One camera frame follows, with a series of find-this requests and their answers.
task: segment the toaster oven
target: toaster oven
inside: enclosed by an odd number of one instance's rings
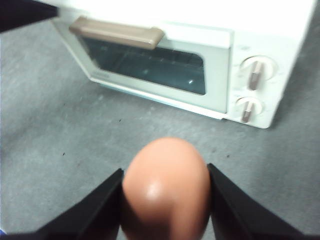
[[[316,3],[42,2],[59,7],[52,22],[91,81],[258,128],[272,123]]]

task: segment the floor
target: floor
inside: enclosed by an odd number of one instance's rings
[[[196,146],[240,188],[320,234],[320,4],[271,128],[116,92],[88,80],[49,21],[1,35],[1,228],[34,231],[126,169],[148,142]],[[203,239],[213,239],[209,224]]]

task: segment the oven handle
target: oven handle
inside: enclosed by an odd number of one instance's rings
[[[153,50],[165,33],[157,28],[97,21],[80,16],[69,30],[84,37]]]

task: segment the glass window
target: glass window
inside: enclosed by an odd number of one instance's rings
[[[204,95],[204,62],[194,53],[156,47],[147,50],[78,37],[100,69]]]

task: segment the egg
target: egg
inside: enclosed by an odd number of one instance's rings
[[[199,240],[210,188],[206,163],[193,145],[174,137],[154,140],[123,178],[121,228],[129,240]]]

